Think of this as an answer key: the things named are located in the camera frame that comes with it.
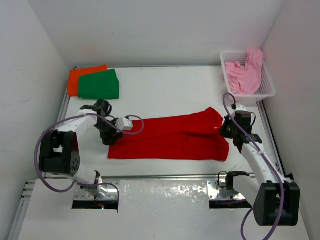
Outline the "red t shirt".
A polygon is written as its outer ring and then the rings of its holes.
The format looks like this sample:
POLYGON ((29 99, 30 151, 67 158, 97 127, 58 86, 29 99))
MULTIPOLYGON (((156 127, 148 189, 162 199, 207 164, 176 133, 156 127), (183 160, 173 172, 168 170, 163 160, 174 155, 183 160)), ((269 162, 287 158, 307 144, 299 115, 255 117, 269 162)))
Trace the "red t shirt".
POLYGON ((134 120, 110 146, 109 159, 214 160, 225 162, 229 143, 219 133, 222 116, 212 107, 189 115, 134 120))

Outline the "green t shirt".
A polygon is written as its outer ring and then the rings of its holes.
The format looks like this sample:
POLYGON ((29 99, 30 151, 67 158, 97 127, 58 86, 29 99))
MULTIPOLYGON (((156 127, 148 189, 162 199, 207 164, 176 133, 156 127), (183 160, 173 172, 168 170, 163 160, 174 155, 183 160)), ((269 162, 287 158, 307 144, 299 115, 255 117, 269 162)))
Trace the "green t shirt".
POLYGON ((120 82, 115 69, 79 77, 77 96, 87 100, 117 100, 120 82))

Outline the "orange t shirt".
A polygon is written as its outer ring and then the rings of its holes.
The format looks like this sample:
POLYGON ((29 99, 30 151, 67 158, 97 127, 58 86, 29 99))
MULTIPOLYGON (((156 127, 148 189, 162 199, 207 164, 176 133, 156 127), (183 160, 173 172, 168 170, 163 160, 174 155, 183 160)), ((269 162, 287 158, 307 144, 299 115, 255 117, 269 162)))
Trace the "orange t shirt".
POLYGON ((88 74, 103 72, 108 69, 106 64, 92 67, 82 67, 69 71, 67 93, 69 97, 78 96, 79 78, 88 74))

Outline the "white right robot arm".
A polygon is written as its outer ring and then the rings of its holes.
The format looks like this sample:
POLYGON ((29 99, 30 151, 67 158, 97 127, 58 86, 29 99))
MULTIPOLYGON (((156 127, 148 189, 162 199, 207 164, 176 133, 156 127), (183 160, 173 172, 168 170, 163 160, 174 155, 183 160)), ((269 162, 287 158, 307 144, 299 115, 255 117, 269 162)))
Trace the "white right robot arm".
POLYGON ((259 226, 296 226, 299 218, 300 188, 275 168, 265 153, 263 142, 252 133, 252 114, 235 110, 226 116, 220 135, 232 139, 239 153, 249 163, 255 177, 245 171, 229 171, 222 188, 238 192, 253 208, 259 226))

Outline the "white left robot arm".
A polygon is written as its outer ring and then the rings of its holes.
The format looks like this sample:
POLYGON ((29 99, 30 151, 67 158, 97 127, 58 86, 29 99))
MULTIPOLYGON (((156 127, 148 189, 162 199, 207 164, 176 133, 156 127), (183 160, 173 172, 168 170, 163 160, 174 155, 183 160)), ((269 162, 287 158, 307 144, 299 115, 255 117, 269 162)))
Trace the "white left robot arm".
POLYGON ((42 133, 34 150, 34 166, 50 190, 63 192, 51 186, 43 177, 44 173, 68 177, 88 191, 99 190, 102 177, 97 170, 87 168, 81 162, 79 138, 95 128, 105 146, 115 145, 133 125, 126 117, 109 120, 111 112, 111 104, 99 99, 93 105, 83 105, 78 115, 59 121, 42 133))

